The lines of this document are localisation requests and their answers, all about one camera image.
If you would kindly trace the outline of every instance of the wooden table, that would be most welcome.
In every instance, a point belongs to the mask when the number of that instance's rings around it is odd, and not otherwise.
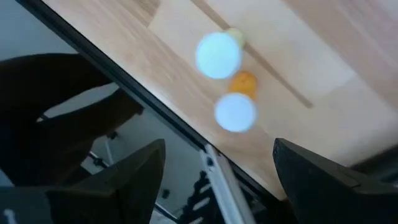
[[[279,199],[274,138],[349,166],[398,142],[395,0],[43,0],[204,138]],[[248,39],[243,70],[259,80],[259,118],[221,129],[229,80],[195,69],[208,33]]]

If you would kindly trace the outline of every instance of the ping pong ball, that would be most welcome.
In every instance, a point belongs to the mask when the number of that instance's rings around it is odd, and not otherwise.
[[[228,78],[242,64],[241,43],[227,32],[204,36],[196,51],[196,66],[210,78]]]
[[[245,132],[256,121],[256,104],[250,97],[242,93],[228,93],[217,101],[215,118],[225,130]]]

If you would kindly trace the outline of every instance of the table surface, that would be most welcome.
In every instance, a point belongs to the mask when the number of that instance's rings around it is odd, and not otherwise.
[[[43,0],[279,199],[286,138],[349,166],[398,142],[395,0]],[[230,133],[213,106],[229,80],[195,68],[205,35],[237,27],[259,80],[255,127]]]

